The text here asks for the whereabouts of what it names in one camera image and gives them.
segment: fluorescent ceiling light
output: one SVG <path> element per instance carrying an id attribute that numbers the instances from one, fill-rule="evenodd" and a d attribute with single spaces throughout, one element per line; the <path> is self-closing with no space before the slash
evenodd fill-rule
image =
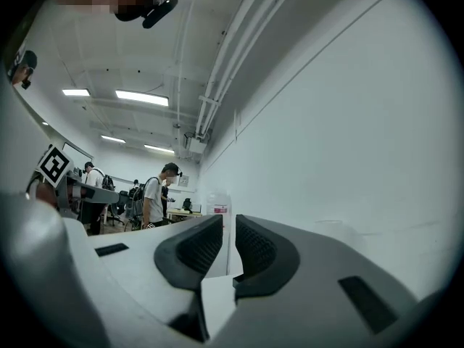
<path id="1" fill-rule="evenodd" d="M 118 138 L 113 138 L 110 136 L 101 136 L 103 139 L 108 139 L 108 141 L 115 141 L 115 142 L 120 142 L 120 143 L 125 143 L 124 140 L 118 139 Z"/>
<path id="2" fill-rule="evenodd" d="M 154 96 L 151 94 L 145 93 L 135 93 L 133 91 L 124 91 L 124 90 L 116 90 L 116 95 L 118 98 L 121 99 L 129 99 L 131 101 L 139 101 L 151 104 L 158 104 L 160 106 L 168 106 L 169 98 L 165 96 Z"/>
<path id="3" fill-rule="evenodd" d="M 63 89 L 65 96 L 90 96 L 87 89 Z"/>
<path id="4" fill-rule="evenodd" d="M 159 147 L 153 147 L 153 146 L 149 146 L 148 144 L 145 144 L 145 147 L 150 148 L 150 149 L 156 149 L 157 151 L 169 152 L 170 154 L 175 153 L 172 149 L 164 149 L 164 148 L 159 148 Z"/>

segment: sticker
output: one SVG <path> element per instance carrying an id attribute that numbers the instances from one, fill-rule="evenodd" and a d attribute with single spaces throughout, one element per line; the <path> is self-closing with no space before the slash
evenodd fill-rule
<path id="1" fill-rule="evenodd" d="M 53 146 L 38 163 L 38 171 L 56 188 L 69 170 L 74 168 L 73 161 L 59 148 Z"/>
<path id="2" fill-rule="evenodd" d="M 215 205 L 215 214 L 227 213 L 227 207 L 223 205 Z"/>
<path id="3" fill-rule="evenodd" d="M 179 187 L 187 187 L 189 186 L 189 177 L 187 175 L 183 175 L 179 178 Z"/>

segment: white t-shirt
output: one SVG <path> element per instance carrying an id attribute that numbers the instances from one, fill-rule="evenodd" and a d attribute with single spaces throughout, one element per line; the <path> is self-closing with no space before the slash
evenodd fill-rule
<path id="1" fill-rule="evenodd" d="M 145 198 L 150 199 L 150 223 L 162 221 L 161 184 L 160 178 L 150 179 L 145 186 Z"/>
<path id="2" fill-rule="evenodd" d="M 104 173 L 102 172 L 102 170 L 97 167 L 94 167 L 87 174 L 86 184 L 100 189 L 103 185 L 103 177 L 104 177 Z"/>

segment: black strap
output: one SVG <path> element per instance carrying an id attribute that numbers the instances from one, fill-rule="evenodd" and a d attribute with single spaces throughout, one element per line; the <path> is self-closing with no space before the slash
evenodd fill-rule
<path id="1" fill-rule="evenodd" d="M 143 192 L 142 192 L 142 200 L 145 199 L 145 188 L 148 186 L 148 183 L 150 182 L 151 179 L 156 179 L 156 180 L 158 181 L 158 184 L 161 184 L 161 183 L 160 183 L 160 180 L 158 179 L 158 177 L 151 177 L 149 180 L 147 180 L 146 183 L 145 183 Z"/>
<path id="2" fill-rule="evenodd" d="M 104 174 L 100 169 L 97 169 L 96 167 L 94 167 L 92 170 L 98 171 L 101 174 L 101 176 L 104 178 Z"/>

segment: black rubber pad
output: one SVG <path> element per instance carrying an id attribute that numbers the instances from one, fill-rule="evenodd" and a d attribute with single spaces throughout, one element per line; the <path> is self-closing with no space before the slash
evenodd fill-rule
<path id="1" fill-rule="evenodd" d="M 361 277 L 347 277 L 339 280 L 339 284 L 374 334 L 397 320 L 392 309 Z"/>
<path id="2" fill-rule="evenodd" d="M 126 245 L 121 243 L 121 244 L 99 247 L 98 249 L 95 249 L 95 251 L 99 257 L 104 257 L 105 255 L 111 255 L 111 254 L 114 254 L 115 252 L 121 252 L 126 249 L 129 249 L 129 248 Z"/>

